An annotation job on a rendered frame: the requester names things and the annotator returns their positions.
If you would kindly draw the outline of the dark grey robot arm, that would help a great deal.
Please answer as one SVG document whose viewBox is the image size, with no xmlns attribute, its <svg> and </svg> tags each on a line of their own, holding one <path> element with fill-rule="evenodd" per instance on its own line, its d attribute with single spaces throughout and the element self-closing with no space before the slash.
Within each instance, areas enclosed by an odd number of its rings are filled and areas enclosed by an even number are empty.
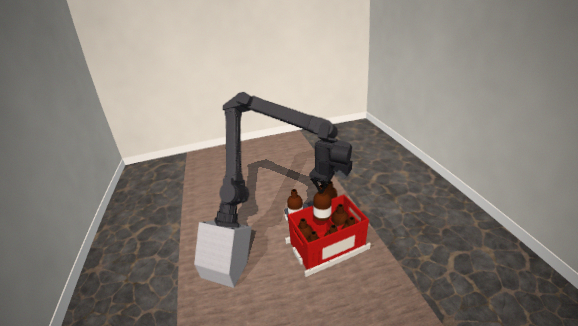
<svg viewBox="0 0 578 326">
<path fill-rule="evenodd" d="M 234 96 L 223 104 L 222 110 L 224 110 L 226 119 L 226 174 L 219 192 L 221 204 L 215 218 L 216 225 L 217 220 L 219 221 L 217 226 L 239 228 L 237 206 L 235 205 L 244 203 L 249 198 L 249 190 L 245 186 L 241 168 L 242 112 L 258 111 L 258 113 L 316 134 L 321 142 L 315 143 L 315 158 L 327 160 L 331 157 L 329 161 L 319 162 L 319 174 L 329 176 L 334 170 L 342 178 L 347 178 L 351 173 L 352 145 L 333 139 L 337 136 L 338 129 L 327 119 L 308 115 L 256 96 L 250 96 L 246 92 L 239 92 L 236 97 Z M 333 165 L 336 165 L 336 168 Z"/>
</svg>

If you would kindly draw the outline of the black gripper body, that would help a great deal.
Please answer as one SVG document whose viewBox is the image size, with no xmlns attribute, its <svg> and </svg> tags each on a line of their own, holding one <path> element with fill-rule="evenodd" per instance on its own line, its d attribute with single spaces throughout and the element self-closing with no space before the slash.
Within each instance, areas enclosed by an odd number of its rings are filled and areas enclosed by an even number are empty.
<svg viewBox="0 0 578 326">
<path fill-rule="evenodd" d="M 319 162 L 326 162 L 326 161 L 329 161 L 330 159 L 331 159 L 331 157 L 327 160 L 318 160 L 315 158 L 315 168 L 309 173 L 309 177 L 311 179 L 314 178 L 315 180 L 328 182 L 329 179 L 332 177 L 332 175 L 335 173 L 335 171 L 333 170 L 329 176 L 319 174 Z"/>
</svg>

